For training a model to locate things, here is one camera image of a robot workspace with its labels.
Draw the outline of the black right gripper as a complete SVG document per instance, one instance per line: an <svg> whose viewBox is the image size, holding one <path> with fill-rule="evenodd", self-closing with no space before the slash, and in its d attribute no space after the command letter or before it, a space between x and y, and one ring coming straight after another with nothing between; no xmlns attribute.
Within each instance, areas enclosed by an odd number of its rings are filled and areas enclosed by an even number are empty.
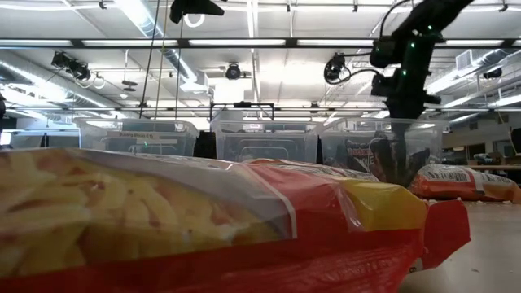
<svg viewBox="0 0 521 293"><path fill-rule="evenodd" d="M404 119L417 119L425 110L426 103L441 104L441 98L425 90L425 81L431 75L429 65L435 44L444 39L438 32L394 38L395 55L400 67L386 77L377 75L372 81L372 94L384 97L390 117L401 120L392 122L396 161L396 182L402 186L409 184L407 170L407 148L405 133L410 123Z"/></svg>

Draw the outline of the black spicy beef noodle packet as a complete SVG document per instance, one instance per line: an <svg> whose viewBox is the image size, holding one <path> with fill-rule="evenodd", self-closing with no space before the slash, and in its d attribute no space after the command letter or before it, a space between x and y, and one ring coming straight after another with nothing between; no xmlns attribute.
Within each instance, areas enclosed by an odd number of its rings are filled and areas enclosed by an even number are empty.
<svg viewBox="0 0 521 293"><path fill-rule="evenodd" d="M376 145L376 157L379 159L386 182L400 185L396 182L394 139L380 139Z"/></svg>

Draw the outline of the black fire noodle packet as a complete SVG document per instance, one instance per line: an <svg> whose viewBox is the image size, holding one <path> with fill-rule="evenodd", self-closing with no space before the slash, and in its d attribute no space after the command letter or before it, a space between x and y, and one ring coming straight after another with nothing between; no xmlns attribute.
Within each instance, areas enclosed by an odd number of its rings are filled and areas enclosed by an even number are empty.
<svg viewBox="0 0 521 293"><path fill-rule="evenodd" d="M422 151L413 153L408 160L407 168L407 181L411 182L418 170L420 170L429 160L431 151L429 148L425 148Z"/></svg>
<svg viewBox="0 0 521 293"><path fill-rule="evenodd" d="M364 173L381 172L379 159L375 154L379 141L379 138L373 138L369 142L354 142L346 139L344 145L347 152L347 168Z"/></svg>

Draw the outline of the orange noodle packet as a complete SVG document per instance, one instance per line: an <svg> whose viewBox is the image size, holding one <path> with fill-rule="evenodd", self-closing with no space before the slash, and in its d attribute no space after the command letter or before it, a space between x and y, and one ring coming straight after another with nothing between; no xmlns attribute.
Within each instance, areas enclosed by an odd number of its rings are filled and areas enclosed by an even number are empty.
<svg viewBox="0 0 521 293"><path fill-rule="evenodd" d="M414 176L409 190L422 199L521 204L521 188L514 181L464 166L425 165Z"/></svg>
<svg viewBox="0 0 521 293"><path fill-rule="evenodd" d="M278 168L284 168L302 173L313 173L323 177L345 177L353 180L379 182L379 179L375 175L372 175L370 173L365 173L351 169L331 167L323 164L264 158L246 160L246 163L271 165Z"/></svg>

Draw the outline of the large red yellow noodle packet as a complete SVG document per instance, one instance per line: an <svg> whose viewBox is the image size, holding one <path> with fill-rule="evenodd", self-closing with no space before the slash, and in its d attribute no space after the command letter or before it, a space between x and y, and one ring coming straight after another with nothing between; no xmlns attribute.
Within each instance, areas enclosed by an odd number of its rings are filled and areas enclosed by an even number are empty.
<svg viewBox="0 0 521 293"><path fill-rule="evenodd" d="M0 152L0 293L396 293L471 239L463 203L191 157Z"/></svg>

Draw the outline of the clear plastic bin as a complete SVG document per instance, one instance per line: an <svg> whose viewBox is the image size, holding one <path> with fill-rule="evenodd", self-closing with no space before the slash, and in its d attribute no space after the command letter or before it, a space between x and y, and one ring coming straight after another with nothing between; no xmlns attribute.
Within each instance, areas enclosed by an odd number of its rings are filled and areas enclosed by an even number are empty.
<svg viewBox="0 0 521 293"><path fill-rule="evenodd" d="M286 120L215 120L211 123L217 158L235 162L276 159L314 163L319 127L317 122Z"/></svg>
<svg viewBox="0 0 521 293"><path fill-rule="evenodd" d="M323 163L332 167L349 169L346 165L345 140L349 139L354 142L369 142L373 138L392 140L394 137L392 122L394 120L401 119L339 118L327 125L320 126L316 129L316 132L321 139ZM407 168L409 157L425 148L429 148L431 151L429 160L425 165L439 162L445 123L443 121L407 121L410 123L409 129L405 133ZM383 171L370 174L375 175L380 181L386 182Z"/></svg>

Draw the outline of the wooden background table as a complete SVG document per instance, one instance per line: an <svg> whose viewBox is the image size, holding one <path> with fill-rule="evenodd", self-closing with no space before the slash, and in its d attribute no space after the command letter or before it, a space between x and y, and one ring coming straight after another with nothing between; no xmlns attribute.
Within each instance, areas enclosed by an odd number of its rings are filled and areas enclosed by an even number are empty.
<svg viewBox="0 0 521 293"><path fill-rule="evenodd" d="M521 165L469 165L468 168L484 171L484 170L492 170L492 171L520 171Z"/></svg>

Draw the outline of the white ceiling air vent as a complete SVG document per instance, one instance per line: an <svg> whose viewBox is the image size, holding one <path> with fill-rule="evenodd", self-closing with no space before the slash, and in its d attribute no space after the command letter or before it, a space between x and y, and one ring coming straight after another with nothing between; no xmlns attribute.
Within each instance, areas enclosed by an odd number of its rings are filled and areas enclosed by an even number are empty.
<svg viewBox="0 0 521 293"><path fill-rule="evenodd" d="M462 71L473 66L473 51L466 50L455 57L456 69Z"/></svg>

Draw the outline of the background shelf with goods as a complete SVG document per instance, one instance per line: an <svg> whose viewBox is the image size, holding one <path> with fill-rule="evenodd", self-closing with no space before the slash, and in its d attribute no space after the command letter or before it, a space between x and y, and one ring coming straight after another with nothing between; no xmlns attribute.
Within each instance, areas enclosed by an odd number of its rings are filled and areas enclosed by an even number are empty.
<svg viewBox="0 0 521 293"><path fill-rule="evenodd" d="M200 131L196 138L194 157L216 159L216 136L213 132Z"/></svg>

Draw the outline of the clear bin with paper label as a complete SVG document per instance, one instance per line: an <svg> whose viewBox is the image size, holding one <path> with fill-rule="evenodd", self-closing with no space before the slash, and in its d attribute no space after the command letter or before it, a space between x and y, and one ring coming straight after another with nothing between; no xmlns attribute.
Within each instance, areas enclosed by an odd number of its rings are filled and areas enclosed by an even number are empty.
<svg viewBox="0 0 521 293"><path fill-rule="evenodd" d="M74 120L85 149L133 154L192 156L199 131L182 120Z"/></svg>

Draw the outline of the grey fabric partition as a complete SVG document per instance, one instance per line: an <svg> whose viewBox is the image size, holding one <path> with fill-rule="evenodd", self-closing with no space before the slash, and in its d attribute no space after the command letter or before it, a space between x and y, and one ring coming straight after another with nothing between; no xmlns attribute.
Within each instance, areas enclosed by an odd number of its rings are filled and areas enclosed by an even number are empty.
<svg viewBox="0 0 521 293"><path fill-rule="evenodd" d="M14 132L10 145L14 149L23 148L78 148L80 139L78 132Z"/></svg>

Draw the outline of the silver ceiling air duct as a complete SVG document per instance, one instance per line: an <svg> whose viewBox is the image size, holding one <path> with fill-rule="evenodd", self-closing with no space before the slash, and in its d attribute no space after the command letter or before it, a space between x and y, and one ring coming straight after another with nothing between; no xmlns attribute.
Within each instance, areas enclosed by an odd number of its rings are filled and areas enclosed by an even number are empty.
<svg viewBox="0 0 521 293"><path fill-rule="evenodd" d="M184 92L207 93L209 91L208 78L202 72L196 72L188 66L181 57L179 50L163 48L166 42L164 29L159 16L154 15L151 6L146 0L113 0L117 7L147 38L153 39L159 46L160 53L176 69L180 77L180 89Z"/></svg>

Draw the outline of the black overhead frame beam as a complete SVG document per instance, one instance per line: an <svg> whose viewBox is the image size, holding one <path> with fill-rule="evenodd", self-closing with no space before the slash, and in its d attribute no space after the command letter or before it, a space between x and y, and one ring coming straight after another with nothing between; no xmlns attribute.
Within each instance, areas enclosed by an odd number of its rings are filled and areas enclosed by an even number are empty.
<svg viewBox="0 0 521 293"><path fill-rule="evenodd" d="M128 38L128 39L36 39L0 38L0 49L147 49L147 48L253 48L253 49L369 49L372 38Z"/></svg>

